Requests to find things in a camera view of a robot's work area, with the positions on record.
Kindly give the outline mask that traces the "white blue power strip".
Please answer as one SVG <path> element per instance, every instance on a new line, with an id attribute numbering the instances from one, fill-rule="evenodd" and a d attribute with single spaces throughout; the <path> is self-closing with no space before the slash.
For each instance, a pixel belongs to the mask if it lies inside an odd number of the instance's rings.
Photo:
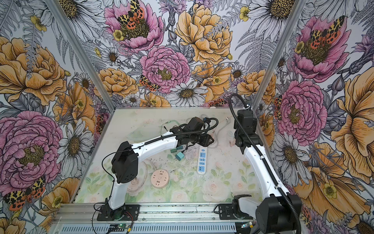
<path id="1" fill-rule="evenodd" d="M 206 173 L 207 147 L 200 146 L 197 162 L 197 173 L 203 176 Z"/>

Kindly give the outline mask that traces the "pink charger plug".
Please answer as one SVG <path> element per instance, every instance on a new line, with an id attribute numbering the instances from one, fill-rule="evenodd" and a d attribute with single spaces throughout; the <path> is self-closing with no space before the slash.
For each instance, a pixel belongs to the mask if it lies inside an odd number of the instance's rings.
<path id="1" fill-rule="evenodd" d="M 230 140 L 229 144 L 230 144 L 230 147 L 233 147 L 234 145 L 236 145 L 236 140 Z"/>

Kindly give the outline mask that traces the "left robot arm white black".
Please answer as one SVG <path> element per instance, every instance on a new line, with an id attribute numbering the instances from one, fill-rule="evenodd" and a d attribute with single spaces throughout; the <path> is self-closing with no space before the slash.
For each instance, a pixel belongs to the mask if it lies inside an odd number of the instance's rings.
<path id="1" fill-rule="evenodd" d="M 114 156 L 111 161 L 113 185 L 109 197 L 100 207 L 99 215 L 108 220 L 120 219 L 124 215 L 127 189 L 138 175 L 139 163 L 181 145 L 208 147 L 214 142 L 208 132 L 218 124 L 216 118 L 193 117 L 187 124 L 174 126 L 159 137 L 136 144 L 121 143 L 116 152 L 110 153 Z"/>

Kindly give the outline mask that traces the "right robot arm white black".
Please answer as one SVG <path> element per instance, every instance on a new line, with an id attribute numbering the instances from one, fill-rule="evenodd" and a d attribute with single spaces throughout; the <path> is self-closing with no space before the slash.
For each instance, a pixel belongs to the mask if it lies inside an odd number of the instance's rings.
<path id="1" fill-rule="evenodd" d="M 232 202 L 237 217 L 254 218 L 264 234 L 281 232 L 302 233 L 299 196 L 289 192 L 272 167 L 263 142 L 256 134 L 257 119 L 249 109 L 238 110 L 235 118 L 236 145 L 253 167 L 259 181 L 263 200 L 257 202 L 250 195 L 237 195 Z"/>

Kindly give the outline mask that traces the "teal charger plug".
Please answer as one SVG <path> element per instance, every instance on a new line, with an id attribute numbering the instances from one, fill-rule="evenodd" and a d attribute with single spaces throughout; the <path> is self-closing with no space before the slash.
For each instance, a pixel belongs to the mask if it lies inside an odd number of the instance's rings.
<path id="1" fill-rule="evenodd" d="M 178 160 L 178 161 L 181 161 L 185 158 L 185 155 L 182 153 L 182 152 L 178 152 L 176 155 L 175 155 L 175 158 Z"/>

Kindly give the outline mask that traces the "round pink power socket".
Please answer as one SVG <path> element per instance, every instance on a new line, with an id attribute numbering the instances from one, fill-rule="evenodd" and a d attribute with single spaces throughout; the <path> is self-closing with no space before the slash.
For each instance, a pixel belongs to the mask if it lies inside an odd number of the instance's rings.
<path id="1" fill-rule="evenodd" d="M 164 169 L 159 169 L 153 172 L 151 176 L 151 184 L 153 187 L 162 189 L 169 183 L 169 174 Z"/>

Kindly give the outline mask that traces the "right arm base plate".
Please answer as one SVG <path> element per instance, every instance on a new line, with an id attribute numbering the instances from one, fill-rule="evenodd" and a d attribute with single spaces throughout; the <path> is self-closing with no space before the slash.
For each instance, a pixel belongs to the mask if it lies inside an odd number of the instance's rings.
<path id="1" fill-rule="evenodd" d="M 219 215 L 220 220 L 253 220 L 248 214 L 234 211 L 232 204 L 221 203 L 214 208 L 214 213 Z"/>

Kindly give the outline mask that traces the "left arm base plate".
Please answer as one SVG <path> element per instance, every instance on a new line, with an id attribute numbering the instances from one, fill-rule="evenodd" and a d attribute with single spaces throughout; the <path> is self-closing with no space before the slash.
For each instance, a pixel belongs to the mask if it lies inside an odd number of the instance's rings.
<path id="1" fill-rule="evenodd" d="M 109 204 L 105 204 L 99 208 L 97 221 L 137 221 L 140 207 L 140 205 L 123 205 L 113 210 Z"/>

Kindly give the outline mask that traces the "aluminium front rail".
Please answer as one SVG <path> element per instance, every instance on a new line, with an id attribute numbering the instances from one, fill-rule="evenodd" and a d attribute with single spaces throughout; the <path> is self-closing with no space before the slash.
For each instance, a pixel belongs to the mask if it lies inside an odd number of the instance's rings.
<path id="1" fill-rule="evenodd" d="M 137 221 L 97 221 L 99 204 L 68 204 L 58 211 L 50 234 L 259 234 L 255 219 L 220 220 L 221 203 L 140 203 Z"/>

